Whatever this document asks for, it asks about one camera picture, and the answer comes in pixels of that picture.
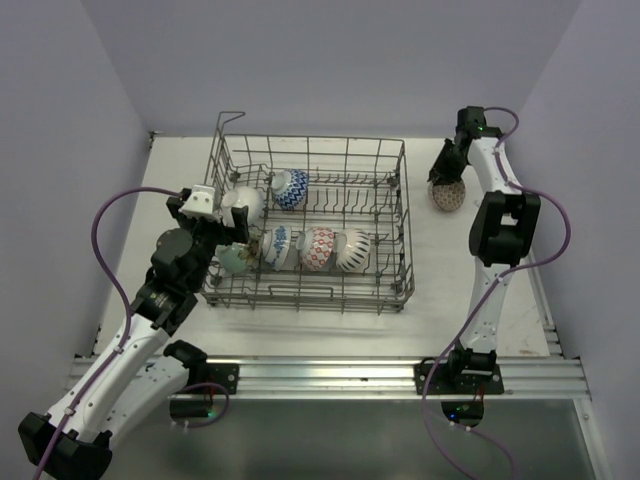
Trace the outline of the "brown dotted ceramic bowl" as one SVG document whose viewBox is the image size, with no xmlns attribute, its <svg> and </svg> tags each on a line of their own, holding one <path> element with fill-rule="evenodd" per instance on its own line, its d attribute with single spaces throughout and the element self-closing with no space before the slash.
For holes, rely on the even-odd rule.
<svg viewBox="0 0 640 480">
<path fill-rule="evenodd" d="M 451 184 L 436 184 L 429 181 L 428 197 L 433 205 L 443 212 L 455 212 L 462 207 L 466 198 L 463 180 Z"/>
</svg>

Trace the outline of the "blue zigzag ceramic bowl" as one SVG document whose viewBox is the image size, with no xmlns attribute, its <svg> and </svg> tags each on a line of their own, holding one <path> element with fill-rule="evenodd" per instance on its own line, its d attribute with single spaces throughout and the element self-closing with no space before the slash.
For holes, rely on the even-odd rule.
<svg viewBox="0 0 640 480">
<path fill-rule="evenodd" d="M 276 173 L 271 180 L 275 203 L 284 211 L 292 211 L 306 199 L 309 176 L 306 171 L 285 169 Z"/>
</svg>

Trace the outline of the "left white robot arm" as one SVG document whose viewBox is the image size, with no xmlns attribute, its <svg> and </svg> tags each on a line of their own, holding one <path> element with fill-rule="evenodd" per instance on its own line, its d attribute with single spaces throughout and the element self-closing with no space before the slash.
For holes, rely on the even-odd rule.
<svg viewBox="0 0 640 480">
<path fill-rule="evenodd" d="M 145 281 L 108 347 L 78 382 L 46 413 L 31 412 L 18 432 L 35 476 L 99 479 L 116 443 L 173 394 L 229 389 L 208 376 L 207 355 L 171 338 L 197 304 L 218 247 L 249 239 L 249 209 L 218 205 L 203 191 L 170 193 L 176 220 L 156 242 Z"/>
</svg>

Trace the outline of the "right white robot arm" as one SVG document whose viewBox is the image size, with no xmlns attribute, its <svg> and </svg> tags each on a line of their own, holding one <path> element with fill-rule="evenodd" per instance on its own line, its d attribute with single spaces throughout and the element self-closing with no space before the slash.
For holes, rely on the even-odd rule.
<svg viewBox="0 0 640 480">
<path fill-rule="evenodd" d="M 488 125 L 484 108 L 459 110 L 455 135 L 445 140 L 428 174 L 433 202 L 443 211 L 464 202 L 466 168 L 475 171 L 483 192 L 468 240 L 475 265 L 468 318 L 441 360 L 423 361 L 416 369 L 431 395 L 504 391 L 497 366 L 498 325 L 510 279 L 529 254 L 541 200 L 514 187 L 510 168 L 496 160 L 503 136 Z"/>
</svg>

